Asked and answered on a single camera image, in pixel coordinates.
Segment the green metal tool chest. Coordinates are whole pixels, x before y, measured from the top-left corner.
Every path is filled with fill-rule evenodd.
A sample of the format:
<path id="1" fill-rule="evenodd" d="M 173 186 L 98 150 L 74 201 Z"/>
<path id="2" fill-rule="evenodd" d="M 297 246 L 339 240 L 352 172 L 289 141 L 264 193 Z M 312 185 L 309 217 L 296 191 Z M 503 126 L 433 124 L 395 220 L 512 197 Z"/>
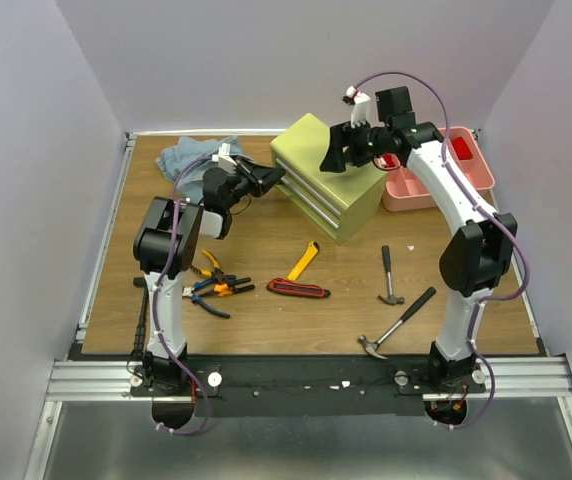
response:
<path id="1" fill-rule="evenodd" d="M 278 188 L 341 245 L 375 216 L 386 174 L 371 164 L 322 172 L 329 141 L 329 127 L 307 113 L 271 141 L 271 163 L 285 171 Z"/>

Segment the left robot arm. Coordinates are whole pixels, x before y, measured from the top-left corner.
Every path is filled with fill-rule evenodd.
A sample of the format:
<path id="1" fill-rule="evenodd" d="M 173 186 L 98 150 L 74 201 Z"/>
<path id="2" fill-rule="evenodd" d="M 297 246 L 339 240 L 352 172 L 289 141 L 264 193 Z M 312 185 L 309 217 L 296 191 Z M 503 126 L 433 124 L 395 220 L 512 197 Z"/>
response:
<path id="1" fill-rule="evenodd" d="M 240 154 L 202 154 L 175 173 L 170 196 L 153 198 L 133 241 L 142 272 L 133 283 L 143 291 L 131 351 L 141 365 L 133 378 L 167 395 L 195 381 L 185 363 L 182 300 L 198 241 L 225 238 L 233 207 L 264 196 L 284 174 Z"/>

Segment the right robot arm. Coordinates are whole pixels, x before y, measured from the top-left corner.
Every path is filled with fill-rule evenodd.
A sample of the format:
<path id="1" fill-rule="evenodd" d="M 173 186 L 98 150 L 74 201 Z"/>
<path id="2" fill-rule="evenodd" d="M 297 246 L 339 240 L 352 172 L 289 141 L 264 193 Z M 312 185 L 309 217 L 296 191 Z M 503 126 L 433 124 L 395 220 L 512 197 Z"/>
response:
<path id="1" fill-rule="evenodd" d="M 427 189 L 452 234 L 439 260 L 449 290 L 442 330 L 432 343 L 426 379 L 446 392 L 472 376 L 480 355 L 476 338 L 488 301 L 507 273 L 517 222 L 500 214 L 472 186 L 449 148 L 450 131 L 415 117 L 407 87 L 380 91 L 374 98 L 381 126 L 366 119 L 372 99 L 350 86 L 343 100 L 352 108 L 349 121 L 330 129 L 323 172 L 342 173 L 392 154 Z"/>

